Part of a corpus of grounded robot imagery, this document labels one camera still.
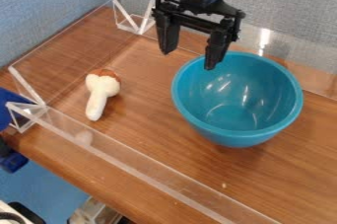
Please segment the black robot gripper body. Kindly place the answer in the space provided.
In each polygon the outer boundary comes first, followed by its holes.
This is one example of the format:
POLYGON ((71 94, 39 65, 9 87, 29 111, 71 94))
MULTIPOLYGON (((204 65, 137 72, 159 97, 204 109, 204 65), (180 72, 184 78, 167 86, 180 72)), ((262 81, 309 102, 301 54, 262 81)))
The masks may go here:
POLYGON ((176 17, 181 27, 188 27, 204 33, 215 29, 228 32, 232 40, 239 39, 241 21, 247 14, 224 0, 156 0, 156 11, 163 11, 176 17))

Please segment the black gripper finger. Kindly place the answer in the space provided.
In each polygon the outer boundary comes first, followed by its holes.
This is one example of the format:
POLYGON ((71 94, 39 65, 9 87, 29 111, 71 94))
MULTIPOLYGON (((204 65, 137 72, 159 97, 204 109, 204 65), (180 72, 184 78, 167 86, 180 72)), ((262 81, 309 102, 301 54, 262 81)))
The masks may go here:
POLYGON ((215 30, 211 33, 207 41, 208 45, 205 47, 204 68, 207 70, 212 70, 216 67, 216 64, 223 61, 231 40, 231 35, 225 30, 215 30))
POLYGON ((169 54, 177 48, 180 23, 176 17, 163 11, 156 11, 156 29, 163 54, 169 54))

